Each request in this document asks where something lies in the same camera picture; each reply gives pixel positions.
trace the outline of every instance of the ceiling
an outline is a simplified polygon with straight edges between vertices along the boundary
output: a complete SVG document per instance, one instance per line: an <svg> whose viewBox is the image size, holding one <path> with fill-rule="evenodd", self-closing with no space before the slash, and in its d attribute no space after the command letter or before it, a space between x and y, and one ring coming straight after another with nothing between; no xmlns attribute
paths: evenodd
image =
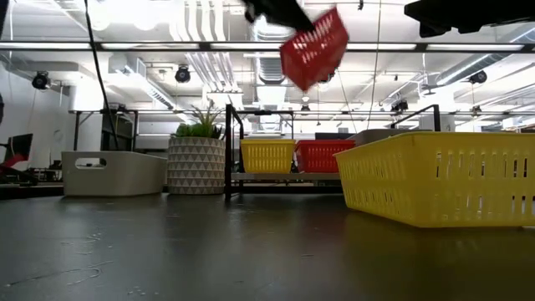
<svg viewBox="0 0 535 301"><path fill-rule="evenodd" d="M13 19L6 21L3 40L49 40L87 41L84 13L76 4L77 0L16 0L13 1ZM224 32L230 41L248 41L251 30L243 17L244 9L238 0L222 0L224 6ZM403 14L404 5L412 0L379 0L365 1L364 9L357 9L358 2L349 0L305 0L305 11L311 18L336 5L345 27L349 31L351 42L397 42L417 43L419 24ZM121 15L140 13L133 9L134 5L124 5ZM197 27L201 31L201 10L197 9ZM145 11L143 18L157 22L152 30L139 30L132 23L117 17L106 30L94 31L95 38L101 41L172 41L169 33L169 21L176 16L171 1L150 1L150 9ZM13 36L10 28L13 25ZM460 35L449 32L440 37L426 39L426 42L437 43L498 43L504 42L502 37L522 25L507 25L497 28L483 28L479 33ZM36 62L75 62L94 72L91 53L54 53L54 52L16 52L17 59ZM203 83L196 74L191 72L191 81L178 84L174 74L179 64L187 64L184 53L128 53L129 57L140 58L147 66L147 76L160 86L168 95L176 98L188 98L192 104L201 99ZM257 77L255 75L253 54L230 53L233 73L239 88L243 91L243 104L252 104L257 98ZM299 110L303 96L309 97L311 110L346 110L347 105L356 111L367 112L381 110L382 104L389 95L415 80L422 74L439 74L470 58L472 54L396 54L396 53L347 53L339 72L330 81L327 89L313 87L307 94L300 89L288 85L285 93L284 108ZM101 69L107 70L110 54L99 54ZM499 97L521 87L533 84L535 79L535 56L515 54L485 69L489 80L485 84L472 86L468 83L455 83L444 92L453 95L453 110L468 110L471 105L485 99ZM130 107L150 108L152 99L135 84L128 84L115 76L104 74L106 84L122 94L122 100ZM425 104L418 93L417 84L412 84L403 97L410 103L410 110L417 110ZM507 102L489 110L509 110L521 102L532 101L529 94L522 98L508 99ZM322 119L333 119L334 116L322 116Z"/></svg>

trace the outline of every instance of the white planter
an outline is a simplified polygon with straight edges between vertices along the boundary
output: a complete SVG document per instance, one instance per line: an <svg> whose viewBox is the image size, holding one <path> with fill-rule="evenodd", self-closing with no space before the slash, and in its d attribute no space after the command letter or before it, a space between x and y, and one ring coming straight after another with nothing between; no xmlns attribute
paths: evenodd
<svg viewBox="0 0 535 301"><path fill-rule="evenodd" d="M221 194L225 188L225 141L171 137L167 160L169 193Z"/></svg>

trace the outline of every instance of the white ceiling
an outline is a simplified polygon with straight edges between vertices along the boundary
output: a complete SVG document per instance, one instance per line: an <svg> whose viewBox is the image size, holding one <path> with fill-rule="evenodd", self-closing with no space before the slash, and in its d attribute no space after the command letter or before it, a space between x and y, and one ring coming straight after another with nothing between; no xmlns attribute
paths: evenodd
<svg viewBox="0 0 535 301"><path fill-rule="evenodd" d="M10 19L6 21L3 39L14 40L88 40L88 34L84 29L84 15L73 1L68 0L17 0L13 9L13 36L10 35ZM337 3L339 13L346 28L349 31L352 42L376 42L379 25L379 12L381 13L380 42L420 42L419 24L403 14L404 5L412 0L387 0L383 5L378 1L365 1L364 10L358 11L356 1L341 0L305 0L306 13L315 18L321 12ZM148 13L146 18L155 18L158 24L155 29L141 31L131 23L112 23L106 30L94 34L97 39L105 41L171 41L168 20L179 18L169 7L170 1L151 1L153 12ZM243 8L238 0L224 0L225 34L231 41L249 40L249 27L244 20ZM498 28L484 28L479 33L460 35L450 32L440 37L427 39L426 42L450 42L450 43L495 43L500 37L510 33L518 25L507 25ZM91 53L39 53L18 52L18 58L27 61L69 61L83 65L88 70L94 71L94 63ZM141 58L148 68L150 78L160 85L168 94L177 97L202 96L203 83L195 72L191 74L191 81L187 84L178 84L174 80L174 73L178 64L186 64L187 60L183 53L130 53L130 56ZM107 70L109 54L100 54L101 69ZM428 73L440 73L470 57L470 54L427 54L425 56L425 70ZM372 78L375 71L375 54L346 54L339 66L339 73L335 76L326 91L318 91L312 88L307 96L309 103L316 105L319 102L320 110L341 110L346 107L346 101L358 103L352 108L369 108L372 95L377 104L385 99L393 91L401 87L414 76L423 72L423 58L421 54L379 54L377 56L376 83L373 89ZM240 88L243 90L244 104L249 104L255 98L255 76L252 59L244 58L244 54L231 53L231 61L234 73ZM525 71L505 77L515 70L524 68L535 63L534 55L514 55L502 62L495 64L486 71L489 81L486 84L474 86L472 97L471 86L459 83L452 85L455 92L456 102L459 104L471 104L483 99L497 97L511 90L532 84L535 80L535 70ZM150 103L150 98L132 84L127 84L116 77L106 77L107 84L113 85L119 92L122 91L124 99L129 105L140 106L142 103ZM290 87L286 99L298 110L302 103L303 92ZM418 94L408 94L410 101L415 103Z"/></svg>

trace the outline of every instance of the plastic basket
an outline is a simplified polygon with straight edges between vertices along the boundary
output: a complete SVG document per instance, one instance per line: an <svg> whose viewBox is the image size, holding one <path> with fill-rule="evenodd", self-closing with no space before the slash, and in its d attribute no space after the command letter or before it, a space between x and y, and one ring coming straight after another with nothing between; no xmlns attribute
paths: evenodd
<svg viewBox="0 0 535 301"><path fill-rule="evenodd" d="M349 41L336 8L313 24L313 32L298 32L280 48L283 73L302 91L334 73Z"/></svg>
<svg viewBox="0 0 535 301"><path fill-rule="evenodd" d="M335 157L352 209L417 227L535 225L535 135L418 132Z"/></svg>
<svg viewBox="0 0 535 301"><path fill-rule="evenodd" d="M299 171L338 172L333 155L353 147L353 140L301 140L295 150Z"/></svg>
<svg viewBox="0 0 535 301"><path fill-rule="evenodd" d="M295 140L242 140L245 172L290 173Z"/></svg>

